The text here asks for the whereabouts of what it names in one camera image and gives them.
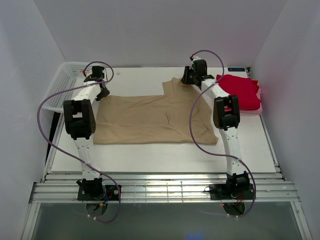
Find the beige t shirt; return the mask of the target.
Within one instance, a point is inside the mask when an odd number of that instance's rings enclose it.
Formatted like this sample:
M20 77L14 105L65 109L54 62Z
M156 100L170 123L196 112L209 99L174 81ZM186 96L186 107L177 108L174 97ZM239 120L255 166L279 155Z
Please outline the beige t shirt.
M162 83L163 95L114 96L99 103L96 145L192 143L189 117L199 92L173 78ZM192 114L192 132L198 144L216 145L212 110L203 97Z

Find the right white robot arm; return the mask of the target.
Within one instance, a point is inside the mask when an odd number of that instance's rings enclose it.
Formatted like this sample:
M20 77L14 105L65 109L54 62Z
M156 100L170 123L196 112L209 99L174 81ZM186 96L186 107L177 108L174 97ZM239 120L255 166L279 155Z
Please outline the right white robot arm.
M191 66L184 68L181 82L184 85L197 86L201 93L196 98L189 114L189 131L191 139L197 147L192 131L193 110L203 94L213 102L212 125L219 130L224 146L224 154L212 153L212 156L226 158L226 183L215 192L226 195L232 199L243 197L250 190L250 179L246 167L242 163L241 150L238 139L240 123L239 100L236 95L230 95L218 84L218 80L208 74L207 62L197 56L191 56Z

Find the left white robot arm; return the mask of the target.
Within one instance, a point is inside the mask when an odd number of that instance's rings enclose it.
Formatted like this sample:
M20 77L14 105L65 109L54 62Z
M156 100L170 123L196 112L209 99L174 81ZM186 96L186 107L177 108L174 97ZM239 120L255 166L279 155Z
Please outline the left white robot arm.
M110 92L103 83L107 79L106 70L100 65L91 68L91 74L84 74L83 88L71 100L63 102L65 130L71 136L82 160L82 180L78 181L82 193L100 200L106 195L106 187L100 174L92 170L90 147L96 131L96 119L93 111L94 101L99 101Z

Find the white plastic mesh basket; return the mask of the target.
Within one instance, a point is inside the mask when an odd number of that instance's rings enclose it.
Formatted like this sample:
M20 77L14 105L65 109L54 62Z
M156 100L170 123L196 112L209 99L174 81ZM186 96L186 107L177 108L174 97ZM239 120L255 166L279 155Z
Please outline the white plastic mesh basket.
M61 64L56 71L44 98L51 96L57 92L69 90L83 85L85 77L83 70L87 62L67 61ZM78 93L79 89L60 93L48 99L42 106L43 109L54 111L57 113L63 112L63 102L71 100Z

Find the red folded t shirt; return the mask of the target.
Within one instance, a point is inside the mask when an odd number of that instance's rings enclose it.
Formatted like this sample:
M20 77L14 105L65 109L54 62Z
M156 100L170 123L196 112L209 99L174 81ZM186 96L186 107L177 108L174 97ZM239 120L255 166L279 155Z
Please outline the red folded t shirt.
M261 88L257 80L226 74L218 84L229 95L237 96L241 112L261 114Z

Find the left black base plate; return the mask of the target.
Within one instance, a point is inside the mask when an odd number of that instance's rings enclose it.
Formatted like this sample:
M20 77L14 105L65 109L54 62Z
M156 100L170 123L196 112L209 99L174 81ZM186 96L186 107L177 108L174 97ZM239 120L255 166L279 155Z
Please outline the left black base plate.
M118 201L119 200L119 193L121 192L122 186L119 185L119 190L115 185L104 185L104 195L101 195L101 198L94 198L90 196L89 194L85 194L83 187L79 187L78 194L77 194L77 200L78 201L105 201L109 199L110 201Z

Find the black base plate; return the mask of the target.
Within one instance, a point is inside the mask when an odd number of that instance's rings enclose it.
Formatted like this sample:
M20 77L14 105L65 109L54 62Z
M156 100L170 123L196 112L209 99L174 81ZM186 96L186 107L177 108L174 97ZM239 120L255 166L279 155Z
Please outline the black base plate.
M211 200L253 200L256 191L252 184L248 189L231 191L226 184L211 184L209 194Z
M104 195L101 195L101 198L94 198L90 196L89 194L85 194L83 187L79 187L78 194L77 194L77 200L78 201L105 201L109 199L110 201L118 201L119 200L119 193L121 192L122 186L119 185L119 190L115 185L104 185Z

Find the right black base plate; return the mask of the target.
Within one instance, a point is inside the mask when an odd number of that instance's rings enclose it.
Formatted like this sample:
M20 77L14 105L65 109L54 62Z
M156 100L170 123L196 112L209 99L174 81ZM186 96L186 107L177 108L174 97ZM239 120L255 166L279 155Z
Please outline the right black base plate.
M211 200L253 200L256 191L252 184L248 189L231 191L226 184L211 184L209 194Z

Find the aluminium rail frame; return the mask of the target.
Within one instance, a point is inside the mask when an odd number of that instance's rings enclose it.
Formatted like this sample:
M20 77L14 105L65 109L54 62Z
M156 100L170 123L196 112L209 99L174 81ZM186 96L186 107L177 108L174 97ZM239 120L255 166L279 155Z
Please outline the aluminium rail frame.
M30 203L76 203L80 179L78 173L48 173L33 185ZM294 182L282 179L280 172L254 174L258 202L298 202L300 196ZM121 185L121 202L208 203L208 186L222 184L225 174L113 174Z

